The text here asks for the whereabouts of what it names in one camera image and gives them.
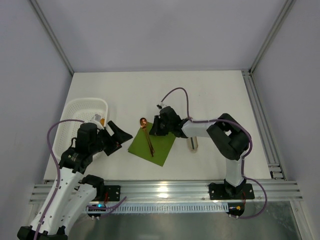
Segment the copper fork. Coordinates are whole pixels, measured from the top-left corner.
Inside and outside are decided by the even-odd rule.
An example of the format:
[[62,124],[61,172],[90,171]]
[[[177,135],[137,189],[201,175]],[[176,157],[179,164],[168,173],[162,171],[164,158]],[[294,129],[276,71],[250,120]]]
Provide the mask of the copper fork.
[[154,153],[155,153],[155,150],[153,148],[153,145],[152,145],[152,142],[151,142],[151,139],[149,136],[147,136],[147,140],[148,140],[148,144],[149,144],[149,149],[150,149],[150,154],[151,156],[153,157],[154,156]]

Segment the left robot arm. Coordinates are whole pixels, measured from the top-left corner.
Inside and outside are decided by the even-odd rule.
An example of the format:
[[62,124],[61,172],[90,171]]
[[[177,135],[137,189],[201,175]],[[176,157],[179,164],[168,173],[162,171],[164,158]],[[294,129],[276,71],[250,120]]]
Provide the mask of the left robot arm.
[[98,121],[79,121],[77,135],[70,147],[62,153],[60,161],[55,160],[57,171],[51,187],[38,215],[28,226],[20,227],[20,240],[66,240],[71,228],[87,207],[100,199],[105,192],[104,179],[94,175],[85,176],[93,156],[104,152],[110,156],[131,140],[132,135],[121,130],[113,121],[107,129]]

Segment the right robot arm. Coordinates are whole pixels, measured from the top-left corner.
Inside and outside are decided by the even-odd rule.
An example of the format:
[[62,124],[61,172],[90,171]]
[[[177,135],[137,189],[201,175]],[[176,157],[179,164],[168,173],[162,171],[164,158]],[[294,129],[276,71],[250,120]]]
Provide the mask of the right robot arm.
[[228,113],[211,120],[182,119],[170,106],[157,105],[159,114],[154,116],[149,131],[152,136],[166,136],[169,133],[177,138],[210,138],[226,159],[224,190],[230,198],[240,197],[247,181],[243,176],[243,160],[252,149],[250,134]]

